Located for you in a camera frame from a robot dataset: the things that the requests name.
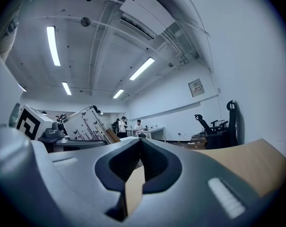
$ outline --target wall sign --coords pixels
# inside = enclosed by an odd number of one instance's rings
[[[203,87],[200,79],[197,79],[197,80],[189,83],[188,85],[189,85],[192,97],[195,97],[195,96],[198,96],[198,95],[205,93],[204,87]]]

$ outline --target air conditioning unit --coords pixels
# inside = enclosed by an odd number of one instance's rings
[[[163,33],[175,19],[157,0],[125,0],[120,23],[148,40]]]

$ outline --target black pants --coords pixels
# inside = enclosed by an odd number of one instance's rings
[[[127,132],[120,132],[120,133],[118,133],[118,137],[120,139],[128,137]]]

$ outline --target fluorescent light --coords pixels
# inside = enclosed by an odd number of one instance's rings
[[[118,98],[119,95],[121,95],[121,93],[124,91],[124,89],[120,89],[116,95],[114,95],[113,98]]]
[[[68,95],[71,95],[71,92],[70,92],[70,90],[69,90],[69,87],[68,87],[68,85],[67,85],[67,82],[64,81],[64,82],[62,82],[62,84],[63,84],[63,87],[64,87],[66,93],[67,93]]]
[[[56,45],[56,33],[54,26],[47,27],[47,36],[50,52],[52,53],[52,59],[55,66],[60,66],[60,60],[58,56],[58,50]]]
[[[19,86],[23,89],[24,92],[27,92],[26,89],[24,87],[22,87],[20,84]]]
[[[148,66],[150,66],[152,63],[154,62],[154,60],[150,57],[133,75],[131,78],[129,78],[130,80],[134,80],[135,78],[137,78],[144,70],[147,69]]]

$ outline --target box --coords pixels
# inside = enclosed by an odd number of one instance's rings
[[[105,140],[115,143],[99,120],[93,106],[89,106],[63,120],[65,130],[71,140]]]
[[[52,123],[51,119],[24,104],[16,128],[31,140],[38,140],[47,128],[52,128]]]

